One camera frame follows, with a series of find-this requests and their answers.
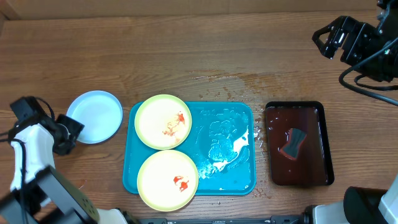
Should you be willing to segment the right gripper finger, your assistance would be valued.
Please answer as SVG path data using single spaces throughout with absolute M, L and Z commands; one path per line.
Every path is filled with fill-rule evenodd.
M 321 54 L 326 58 L 332 59 L 336 51 L 343 45 L 344 40 L 345 33 L 343 31 L 330 32 L 326 42 L 322 43 Z
M 341 47 L 346 37 L 346 31 L 343 28 L 346 18 L 346 16 L 340 16 L 327 26 L 315 31 L 312 36 L 315 45 L 317 47 L 324 47 L 325 45 L 333 44 L 337 47 Z M 325 42 L 320 38 L 323 34 L 329 34 Z

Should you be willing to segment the light blue plate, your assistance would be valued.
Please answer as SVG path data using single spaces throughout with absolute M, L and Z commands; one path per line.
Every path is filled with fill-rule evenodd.
M 98 144 L 114 136 L 123 121 L 119 100 L 107 91 L 94 90 L 77 97 L 69 106 L 67 116 L 84 125 L 77 140 Z

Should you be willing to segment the red black sponge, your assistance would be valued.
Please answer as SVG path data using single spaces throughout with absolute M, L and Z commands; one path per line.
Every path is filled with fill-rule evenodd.
M 287 135 L 287 142 L 280 148 L 279 152 L 286 158 L 296 161 L 307 134 L 300 129 L 290 128 Z

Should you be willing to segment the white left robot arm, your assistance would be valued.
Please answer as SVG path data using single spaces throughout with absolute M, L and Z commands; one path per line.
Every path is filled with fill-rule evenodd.
M 1 134 L 15 152 L 11 189 L 1 199 L 1 216 L 8 223 L 137 223 L 118 208 L 97 209 L 91 200 L 61 173 L 53 156 L 75 147 L 84 125 L 41 106 L 45 101 L 24 96 L 11 103 L 17 121 Z

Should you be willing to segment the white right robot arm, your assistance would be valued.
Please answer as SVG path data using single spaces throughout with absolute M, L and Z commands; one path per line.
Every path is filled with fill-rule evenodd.
M 340 16 L 315 31 L 312 40 L 326 58 L 333 58 L 338 49 L 343 49 L 341 61 L 349 68 L 339 76 L 342 86 L 395 106 L 397 100 L 380 92 L 396 90 L 397 86 L 359 82 L 364 77 L 388 83 L 397 78 L 397 0 L 378 0 L 377 5 L 381 12 L 376 27 Z M 397 182 L 388 190 L 349 187 L 340 202 L 307 207 L 299 222 L 397 223 Z

